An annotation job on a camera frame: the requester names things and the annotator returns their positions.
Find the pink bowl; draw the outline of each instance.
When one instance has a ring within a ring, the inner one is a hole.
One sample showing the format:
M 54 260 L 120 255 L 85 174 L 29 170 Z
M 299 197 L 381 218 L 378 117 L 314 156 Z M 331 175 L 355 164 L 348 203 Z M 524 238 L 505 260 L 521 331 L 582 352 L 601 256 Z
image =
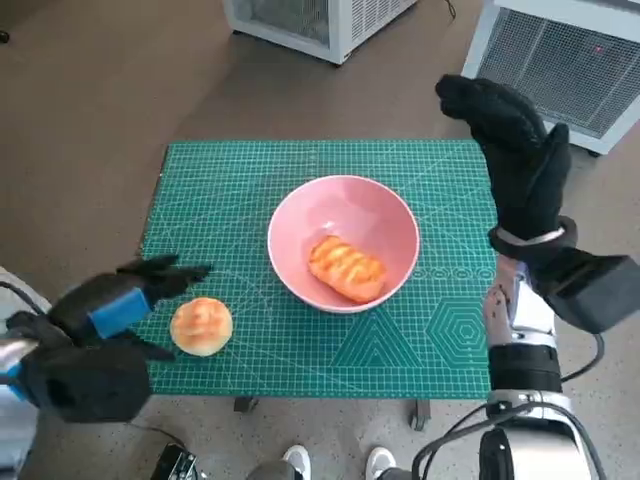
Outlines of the pink bowl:
M 357 304 L 308 270 L 311 249 L 338 235 L 387 267 L 380 298 Z M 363 177 L 318 178 L 291 192 L 271 218 L 267 238 L 271 265 L 301 300 L 327 312 L 355 313 L 381 304 L 406 282 L 418 259 L 420 232 L 411 210 L 395 192 Z

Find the table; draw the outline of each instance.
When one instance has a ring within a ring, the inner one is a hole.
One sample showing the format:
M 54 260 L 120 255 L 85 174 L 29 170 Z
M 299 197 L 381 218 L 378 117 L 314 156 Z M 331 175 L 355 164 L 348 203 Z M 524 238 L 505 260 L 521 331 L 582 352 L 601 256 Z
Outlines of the table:
M 395 190 L 422 236 L 416 269 L 381 307 L 358 315 L 316 311 L 269 263 L 266 235 L 287 193 L 324 175 L 354 174 Z M 145 257 L 180 254 L 213 273 L 161 302 L 138 325 L 177 354 L 150 366 L 160 394 L 470 399 L 489 390 L 482 301 L 495 272 L 495 224 L 484 158 L 463 140 L 181 142 L 169 146 L 142 242 Z M 233 313 L 219 354 L 172 344 L 174 310 L 213 296 Z

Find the round bun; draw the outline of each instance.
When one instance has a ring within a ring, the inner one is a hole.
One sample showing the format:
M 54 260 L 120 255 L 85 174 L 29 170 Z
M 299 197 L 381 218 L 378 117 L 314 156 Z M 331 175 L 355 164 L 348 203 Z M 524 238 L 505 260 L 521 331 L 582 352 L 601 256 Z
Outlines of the round bun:
M 169 331 L 180 350 L 207 357 L 219 352 L 231 338 L 231 312 L 220 300 L 196 298 L 176 310 Z

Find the white sneaker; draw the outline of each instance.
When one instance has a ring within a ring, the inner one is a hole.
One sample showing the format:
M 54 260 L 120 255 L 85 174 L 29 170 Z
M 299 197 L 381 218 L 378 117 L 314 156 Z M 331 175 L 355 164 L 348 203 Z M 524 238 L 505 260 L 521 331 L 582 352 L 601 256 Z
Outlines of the white sneaker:
M 396 466 L 396 459 L 393 454 L 386 448 L 374 448 L 367 460 L 367 470 L 365 472 L 366 480 L 376 480 L 389 468 Z
M 291 464 L 304 480 L 311 480 L 311 457 L 306 448 L 294 445 L 285 452 L 282 459 Z

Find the vent grille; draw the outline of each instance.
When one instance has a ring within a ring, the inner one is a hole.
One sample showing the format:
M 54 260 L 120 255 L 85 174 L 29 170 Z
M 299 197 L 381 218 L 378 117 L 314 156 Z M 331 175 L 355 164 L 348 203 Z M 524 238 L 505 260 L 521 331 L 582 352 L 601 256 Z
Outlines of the vent grille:
M 329 0 L 235 0 L 236 17 L 329 47 Z
M 478 77 L 514 87 L 551 122 L 602 138 L 640 95 L 640 44 L 503 8 Z
M 388 23 L 408 3 L 411 0 L 352 0 L 352 40 L 364 40 Z

